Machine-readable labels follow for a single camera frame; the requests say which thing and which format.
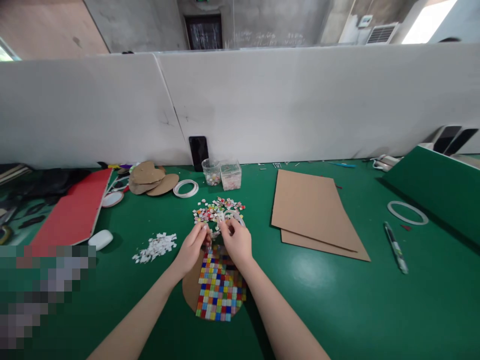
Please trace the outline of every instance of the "green board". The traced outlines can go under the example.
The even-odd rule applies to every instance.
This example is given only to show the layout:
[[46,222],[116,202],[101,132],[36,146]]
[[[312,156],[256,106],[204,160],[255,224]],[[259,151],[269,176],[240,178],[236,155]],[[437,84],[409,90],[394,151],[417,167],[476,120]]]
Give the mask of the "green board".
[[383,180],[480,245],[480,169],[417,146]]

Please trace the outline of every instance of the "black phone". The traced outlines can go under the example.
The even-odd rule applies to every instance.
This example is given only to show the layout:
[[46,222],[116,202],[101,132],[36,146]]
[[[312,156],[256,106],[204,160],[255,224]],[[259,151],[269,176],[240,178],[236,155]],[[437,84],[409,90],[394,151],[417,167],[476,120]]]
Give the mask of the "black phone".
[[450,156],[456,154],[458,150],[462,148],[465,143],[472,138],[473,135],[477,133],[478,129],[470,128],[464,129],[458,134],[458,136],[453,140],[450,146],[445,150],[445,155]]
[[461,126],[457,125],[448,125],[441,127],[437,135],[435,136],[435,139],[432,141],[434,143],[433,150],[437,153],[443,154],[461,128]]
[[209,148],[205,136],[190,136],[191,158],[196,172],[202,172],[202,161],[209,158]]

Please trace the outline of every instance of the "air conditioner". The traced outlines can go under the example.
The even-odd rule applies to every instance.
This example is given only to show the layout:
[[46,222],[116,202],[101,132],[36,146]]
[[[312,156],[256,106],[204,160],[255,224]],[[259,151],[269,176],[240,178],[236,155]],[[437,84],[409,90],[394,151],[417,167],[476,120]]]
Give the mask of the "air conditioner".
[[374,26],[365,45],[385,45],[388,44],[399,26],[398,22],[388,25]]

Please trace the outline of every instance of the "green table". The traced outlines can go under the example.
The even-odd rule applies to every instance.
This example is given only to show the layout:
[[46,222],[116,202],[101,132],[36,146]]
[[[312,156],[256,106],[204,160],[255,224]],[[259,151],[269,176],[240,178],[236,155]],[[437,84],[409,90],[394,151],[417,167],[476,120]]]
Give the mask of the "green table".
[[[335,179],[343,206],[371,262],[283,244],[270,225],[277,169],[242,166],[242,188],[208,187],[191,166],[169,167],[200,190],[192,198],[172,193],[152,198],[127,193],[102,209],[95,232],[109,229],[113,242],[97,253],[96,269],[82,279],[57,314],[25,341],[24,356],[85,359],[172,263],[179,246],[148,264],[135,264],[137,248],[153,233],[176,233],[180,245],[191,230],[192,210],[201,199],[222,196],[246,205],[253,256],[333,360],[478,359],[480,354],[479,252],[439,224],[407,232],[387,210],[402,201],[378,179],[371,163],[345,161],[282,163],[284,170]],[[397,267],[383,222],[389,221],[403,250],[409,275]],[[195,317],[181,284],[173,290],[141,355],[142,359],[261,359],[272,357],[251,297],[231,323]]]

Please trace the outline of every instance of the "doorway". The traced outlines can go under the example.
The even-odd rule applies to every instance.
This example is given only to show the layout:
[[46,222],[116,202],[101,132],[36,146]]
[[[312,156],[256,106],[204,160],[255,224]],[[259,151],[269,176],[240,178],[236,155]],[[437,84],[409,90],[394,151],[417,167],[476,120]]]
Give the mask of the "doorway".
[[222,18],[218,15],[185,16],[190,50],[223,49]]

